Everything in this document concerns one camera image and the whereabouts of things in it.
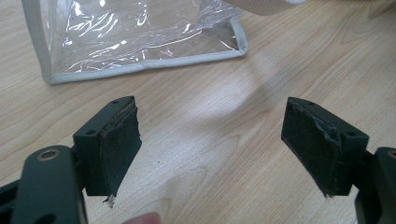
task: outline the black plastic part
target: black plastic part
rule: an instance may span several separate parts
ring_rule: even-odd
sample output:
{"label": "black plastic part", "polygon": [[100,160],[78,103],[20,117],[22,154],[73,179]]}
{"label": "black plastic part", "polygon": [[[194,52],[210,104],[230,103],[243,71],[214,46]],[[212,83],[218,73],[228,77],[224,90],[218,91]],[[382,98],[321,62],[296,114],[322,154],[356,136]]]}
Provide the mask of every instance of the black plastic part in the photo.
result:
{"label": "black plastic part", "polygon": [[117,196],[121,181],[141,147],[134,97],[106,105],[74,135],[75,151],[85,164],[90,196]]}
{"label": "black plastic part", "polygon": [[11,221],[12,211],[15,206],[19,181],[14,181],[0,188],[0,223]]}
{"label": "black plastic part", "polygon": [[11,223],[87,223],[70,148],[46,147],[26,159]]}
{"label": "black plastic part", "polygon": [[382,209],[378,223],[396,223],[396,148],[376,151],[373,177]]}
{"label": "black plastic part", "polygon": [[312,102],[290,97],[282,140],[312,175],[325,195],[348,195],[354,161],[360,160],[369,136]]}

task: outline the hand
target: hand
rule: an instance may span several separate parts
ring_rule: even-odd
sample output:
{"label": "hand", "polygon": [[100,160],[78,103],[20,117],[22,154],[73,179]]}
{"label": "hand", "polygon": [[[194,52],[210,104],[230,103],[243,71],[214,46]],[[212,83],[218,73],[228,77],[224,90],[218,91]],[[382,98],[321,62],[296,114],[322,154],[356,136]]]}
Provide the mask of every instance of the hand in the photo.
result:
{"label": "hand", "polygon": [[134,217],[122,224],[161,224],[161,217],[158,213],[147,213],[145,215]]}

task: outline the round hole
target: round hole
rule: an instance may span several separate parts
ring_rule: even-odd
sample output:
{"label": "round hole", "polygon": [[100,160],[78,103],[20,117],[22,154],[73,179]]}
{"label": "round hole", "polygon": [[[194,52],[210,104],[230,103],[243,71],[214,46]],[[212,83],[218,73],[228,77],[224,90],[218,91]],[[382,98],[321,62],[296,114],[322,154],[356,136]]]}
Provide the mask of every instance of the round hole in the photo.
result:
{"label": "round hole", "polygon": [[55,221],[55,215],[46,214],[35,221],[35,224],[51,224]]}
{"label": "round hole", "polygon": [[48,149],[45,150],[43,152],[41,152],[40,154],[38,154],[37,156],[37,160],[38,161],[50,161],[52,159],[54,159],[55,157],[57,157],[59,155],[59,153],[61,153],[61,151],[59,149]]}
{"label": "round hole", "polygon": [[353,132],[347,132],[346,134],[349,135],[349,136],[355,136],[355,135],[356,135],[356,134],[353,133]]}
{"label": "round hole", "polygon": [[388,154],[393,158],[396,159],[396,150],[389,150]]}
{"label": "round hole", "polygon": [[94,133],[96,133],[95,130],[89,130],[89,131],[85,132],[85,134],[94,134]]}

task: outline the transparent vinyl pouch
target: transparent vinyl pouch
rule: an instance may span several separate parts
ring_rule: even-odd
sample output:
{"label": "transparent vinyl pouch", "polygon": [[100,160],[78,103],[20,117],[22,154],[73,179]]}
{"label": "transparent vinyl pouch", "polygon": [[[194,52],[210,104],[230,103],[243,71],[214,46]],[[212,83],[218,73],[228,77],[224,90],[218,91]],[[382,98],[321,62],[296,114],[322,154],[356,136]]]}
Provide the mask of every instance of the transparent vinyl pouch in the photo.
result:
{"label": "transparent vinyl pouch", "polygon": [[22,0],[50,84],[242,56],[240,9],[220,0]]}

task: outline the finger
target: finger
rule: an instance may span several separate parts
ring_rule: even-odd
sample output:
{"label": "finger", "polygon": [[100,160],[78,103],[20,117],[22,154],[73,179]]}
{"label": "finger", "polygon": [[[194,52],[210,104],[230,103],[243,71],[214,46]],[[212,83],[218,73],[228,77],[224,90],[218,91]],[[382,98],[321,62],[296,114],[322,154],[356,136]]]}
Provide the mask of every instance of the finger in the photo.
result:
{"label": "finger", "polygon": [[134,217],[122,224],[161,224],[161,217],[158,213],[147,213],[145,215]]}

